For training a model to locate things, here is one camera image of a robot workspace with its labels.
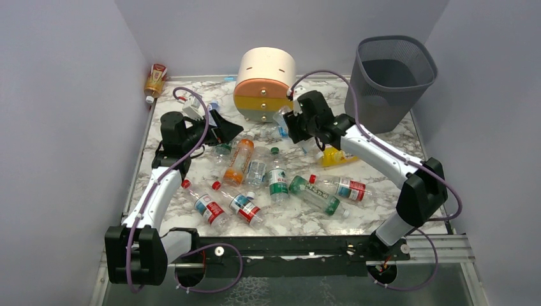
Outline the clear bottle dark green label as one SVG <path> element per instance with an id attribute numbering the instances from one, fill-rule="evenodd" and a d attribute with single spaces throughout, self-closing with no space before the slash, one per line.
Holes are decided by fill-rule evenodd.
<path id="1" fill-rule="evenodd" d="M 215 146 L 212 153 L 211 177 L 220 179 L 230 164 L 232 146 L 230 143 L 222 143 Z"/>

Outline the orange drink bottle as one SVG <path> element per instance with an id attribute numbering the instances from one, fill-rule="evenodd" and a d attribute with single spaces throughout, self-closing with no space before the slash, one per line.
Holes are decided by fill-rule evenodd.
<path id="1" fill-rule="evenodd" d="M 223 175 L 223 181 L 226 184 L 235 187 L 242 184 L 248 163 L 255 148 L 254 138 L 255 134 L 248 132 L 238 141 L 230 164 Z"/>

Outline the amber tea bottle red label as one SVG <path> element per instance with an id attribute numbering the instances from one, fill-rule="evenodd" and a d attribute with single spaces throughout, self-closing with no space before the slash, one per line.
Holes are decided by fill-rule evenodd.
<path id="1" fill-rule="evenodd" d="M 145 101 L 153 104 L 161 96 L 167 79 L 167 67 L 162 64 L 153 64 L 144 86 Z"/>

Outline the clear bottle white blue cap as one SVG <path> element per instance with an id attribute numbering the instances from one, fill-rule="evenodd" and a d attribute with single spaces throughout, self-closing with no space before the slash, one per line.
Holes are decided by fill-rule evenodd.
<path id="1" fill-rule="evenodd" d="M 310 138 L 308 140 L 301 140 L 297 143 L 297 145 L 301 148 L 304 155 L 315 155 L 317 152 L 320 151 L 314 138 Z"/>

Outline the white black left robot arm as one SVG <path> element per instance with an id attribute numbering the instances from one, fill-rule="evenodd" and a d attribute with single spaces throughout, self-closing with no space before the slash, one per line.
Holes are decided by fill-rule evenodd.
<path id="1" fill-rule="evenodd" d="M 152 160 L 152 172 L 136 207 L 119 226 L 105 233 L 108 277 L 114 284 L 160 285 L 167 267 L 194 249 L 194 229 L 173 229 L 160 237 L 165 212 L 188 174 L 191 154 L 199 146 L 226 144 L 243 131 L 212 110 L 207 116 L 191 119 L 181 112 L 167 112 L 160 118 L 161 137 Z"/>

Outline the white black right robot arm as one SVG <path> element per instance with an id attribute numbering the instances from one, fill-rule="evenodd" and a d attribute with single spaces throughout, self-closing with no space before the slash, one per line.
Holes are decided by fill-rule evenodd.
<path id="1" fill-rule="evenodd" d="M 384 174 L 401 192 L 395 212 L 373 233 L 377 246 L 392 247 L 421 227 L 448 200 L 443 166 L 435 158 L 422 161 L 359 129 L 345 113 L 334 115 L 321 92 L 309 91 L 295 102 L 297 111 L 283 114 L 294 143 L 317 138 L 359 157 Z"/>

